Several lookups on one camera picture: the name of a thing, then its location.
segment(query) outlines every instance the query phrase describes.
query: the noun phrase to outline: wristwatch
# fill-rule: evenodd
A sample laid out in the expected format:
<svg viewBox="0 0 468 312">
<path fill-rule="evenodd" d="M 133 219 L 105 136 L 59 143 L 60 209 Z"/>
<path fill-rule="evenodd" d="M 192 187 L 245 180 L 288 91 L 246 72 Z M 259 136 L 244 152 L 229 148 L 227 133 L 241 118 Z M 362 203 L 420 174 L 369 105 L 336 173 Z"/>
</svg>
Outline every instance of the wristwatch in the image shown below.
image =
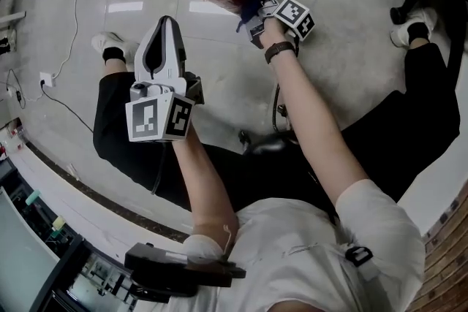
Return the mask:
<svg viewBox="0 0 468 312">
<path fill-rule="evenodd" d="M 266 62 L 269 64 L 271 63 L 271 59 L 278 55 L 282 51 L 291 50 L 295 51 L 295 48 L 291 42 L 280 42 L 274 43 L 270 48 L 268 48 L 265 52 L 265 59 Z"/>
</svg>

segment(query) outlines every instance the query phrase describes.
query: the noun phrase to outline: tiled floor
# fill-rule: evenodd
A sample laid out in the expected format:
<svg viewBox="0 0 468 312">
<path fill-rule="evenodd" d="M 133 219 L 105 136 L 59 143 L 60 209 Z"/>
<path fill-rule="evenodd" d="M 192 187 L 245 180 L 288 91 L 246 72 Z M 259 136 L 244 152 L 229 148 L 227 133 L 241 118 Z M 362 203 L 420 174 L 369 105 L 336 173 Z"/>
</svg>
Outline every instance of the tiled floor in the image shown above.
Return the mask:
<svg viewBox="0 0 468 312">
<path fill-rule="evenodd" d="M 273 75 L 262 53 L 249 45 L 245 31 L 235 33 L 232 15 L 190 12 L 200 0 L 78 0 L 78 35 L 70 61 L 50 95 L 67 103 L 90 125 L 94 122 L 102 61 L 91 37 L 114 31 L 139 40 L 163 15 L 180 23 L 187 68 L 203 79 L 206 105 L 195 126 L 206 142 L 240 151 L 237 131 L 271 132 Z M 390 7 L 402 0 L 299 0 L 317 24 L 301 49 L 301 61 L 330 102 L 341 126 L 359 119 L 390 91 L 403 88 L 404 51 L 388 37 Z M 141 10 L 113 12 L 112 4 L 139 2 Z M 29 98 L 40 94 L 39 72 L 56 72 L 74 33 L 73 0 L 17 0 L 27 11 L 18 24 L 15 71 Z M 119 204 L 176 229 L 188 214 L 134 184 L 101 160 L 89 131 L 62 106 L 41 98 L 13 111 L 23 119 L 34 143 L 62 167 L 72 164 L 81 180 Z"/>
</svg>

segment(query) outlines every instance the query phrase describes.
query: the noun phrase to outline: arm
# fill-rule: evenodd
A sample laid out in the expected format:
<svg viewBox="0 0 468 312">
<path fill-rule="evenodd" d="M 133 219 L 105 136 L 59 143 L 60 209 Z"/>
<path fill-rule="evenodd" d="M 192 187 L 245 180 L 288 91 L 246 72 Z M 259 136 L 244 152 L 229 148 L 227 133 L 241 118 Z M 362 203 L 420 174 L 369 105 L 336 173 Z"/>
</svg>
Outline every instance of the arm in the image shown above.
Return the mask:
<svg viewBox="0 0 468 312">
<path fill-rule="evenodd" d="M 174 142 L 173 147 L 189 193 L 193 234 L 212 238 L 224 250 L 229 237 L 233 242 L 238 231 L 238 219 L 224 184 L 192 126 L 187 138 Z M 224 225 L 231 235 L 224 230 Z"/>
<path fill-rule="evenodd" d="M 269 48 L 273 43 L 285 40 L 279 21 L 267 19 L 261 36 L 263 46 Z M 304 73 L 294 52 L 281 52 L 273 57 L 271 65 L 304 156 L 336 205 L 344 190 L 368 177 L 344 142 L 331 111 Z"/>
</svg>

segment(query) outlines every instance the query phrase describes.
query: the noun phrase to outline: black sock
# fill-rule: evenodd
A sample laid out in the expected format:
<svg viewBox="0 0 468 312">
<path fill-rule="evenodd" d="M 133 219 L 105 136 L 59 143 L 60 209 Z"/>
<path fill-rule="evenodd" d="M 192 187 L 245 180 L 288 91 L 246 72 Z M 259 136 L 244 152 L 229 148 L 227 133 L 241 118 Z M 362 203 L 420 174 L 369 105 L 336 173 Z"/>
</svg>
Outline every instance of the black sock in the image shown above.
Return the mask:
<svg viewBox="0 0 468 312">
<path fill-rule="evenodd" d="M 124 63 L 125 57 L 124 57 L 124 52 L 117 47 L 109 47 L 104 50 L 104 53 L 102 54 L 102 58 L 104 59 L 104 65 L 107 63 L 107 60 L 110 58 L 118 58 L 119 60 L 122 60 Z"/>
<path fill-rule="evenodd" d="M 408 28 L 408 34 L 410 44 L 416 38 L 424 38 L 429 41 L 429 30 L 425 23 L 413 23 Z"/>
</svg>

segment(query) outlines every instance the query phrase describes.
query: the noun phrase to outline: black pants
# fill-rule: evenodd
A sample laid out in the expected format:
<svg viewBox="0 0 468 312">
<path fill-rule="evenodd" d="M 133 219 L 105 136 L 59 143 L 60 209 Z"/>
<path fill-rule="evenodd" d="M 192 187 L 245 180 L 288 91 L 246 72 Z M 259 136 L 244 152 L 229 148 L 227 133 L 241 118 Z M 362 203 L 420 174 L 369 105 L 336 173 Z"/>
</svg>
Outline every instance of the black pants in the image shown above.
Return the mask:
<svg viewBox="0 0 468 312">
<path fill-rule="evenodd" d="M 405 59 L 407 92 L 391 93 L 343 137 L 369 177 L 398 201 L 415 177 L 438 159 L 459 135 L 460 115 L 439 48 L 430 44 L 410 50 Z M 133 73 L 102 78 L 94 124 L 94 146 L 103 159 L 152 191 L 162 168 L 156 195 L 190 209 L 172 146 L 129 142 L 125 103 Z M 166 157 L 162 158 L 163 147 Z M 206 145 L 235 210 L 259 199 L 300 199 L 328 212 L 333 206 L 314 182 L 301 149 L 243 156 Z"/>
</svg>

